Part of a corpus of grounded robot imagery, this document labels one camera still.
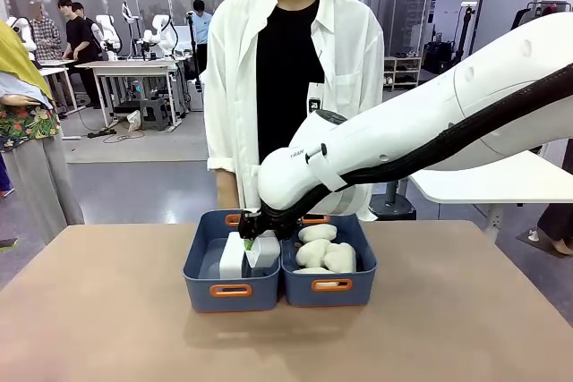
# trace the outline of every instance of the shirt collar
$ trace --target shirt collar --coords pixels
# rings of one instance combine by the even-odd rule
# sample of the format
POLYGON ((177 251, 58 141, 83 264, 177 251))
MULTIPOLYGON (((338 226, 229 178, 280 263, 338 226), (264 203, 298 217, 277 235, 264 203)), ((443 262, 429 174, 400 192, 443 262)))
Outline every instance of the shirt collar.
MULTIPOLYGON (((264 12, 265 18, 270 17, 277 6, 277 3, 278 0, 262 0, 262 12, 264 12)), ((316 21, 318 21, 326 30, 334 33, 334 0, 320 1, 319 11, 316 14, 316 21)))

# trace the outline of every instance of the gray pants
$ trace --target gray pants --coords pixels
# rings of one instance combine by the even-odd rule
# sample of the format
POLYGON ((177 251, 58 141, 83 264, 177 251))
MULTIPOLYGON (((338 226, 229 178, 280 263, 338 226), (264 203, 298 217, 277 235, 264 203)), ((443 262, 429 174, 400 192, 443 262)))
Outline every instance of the gray pants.
POLYGON ((46 244, 68 225, 84 224, 59 135, 30 140, 3 156, 16 193, 46 244))

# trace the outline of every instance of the yellow cloth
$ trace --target yellow cloth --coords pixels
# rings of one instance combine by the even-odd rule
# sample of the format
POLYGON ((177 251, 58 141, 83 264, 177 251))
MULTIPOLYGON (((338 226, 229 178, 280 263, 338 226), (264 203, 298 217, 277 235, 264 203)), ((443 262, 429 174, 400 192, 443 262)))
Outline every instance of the yellow cloth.
POLYGON ((2 20, 0 20, 0 72, 16 75, 20 81, 38 87, 50 100, 54 100, 46 81, 28 58, 28 51, 20 38, 2 20))

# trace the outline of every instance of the blue basket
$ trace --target blue basket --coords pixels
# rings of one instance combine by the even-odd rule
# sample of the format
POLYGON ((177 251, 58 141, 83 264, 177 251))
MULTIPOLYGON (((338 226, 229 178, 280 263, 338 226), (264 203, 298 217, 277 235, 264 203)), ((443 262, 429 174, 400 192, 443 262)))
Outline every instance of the blue basket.
POLYGON ((282 242, 281 266, 285 272, 285 294, 293 306, 357 306, 367 304, 378 263, 356 216, 333 216, 329 224, 338 229, 334 243, 346 242, 356 251, 356 273, 299 275, 296 244, 298 233, 282 242), (338 286, 321 288, 325 282, 338 286))
POLYGON ((237 211, 208 212, 201 217, 183 275, 197 312, 244 312, 271 310, 278 301, 279 259, 268 269, 250 270, 244 259, 244 278, 218 279, 218 263, 229 233, 236 227, 225 223, 237 211))

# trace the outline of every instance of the person in blue shirt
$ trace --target person in blue shirt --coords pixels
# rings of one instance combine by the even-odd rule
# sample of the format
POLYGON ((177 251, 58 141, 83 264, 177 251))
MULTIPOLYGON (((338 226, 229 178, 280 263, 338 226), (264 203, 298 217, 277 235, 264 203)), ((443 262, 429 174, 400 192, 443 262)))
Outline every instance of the person in blue shirt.
POLYGON ((193 24, 195 25, 195 35, 197 43, 197 62, 199 63, 199 73, 207 69, 207 38, 209 36, 209 25, 213 16, 205 12, 205 2, 196 0, 193 2, 195 16, 193 24))

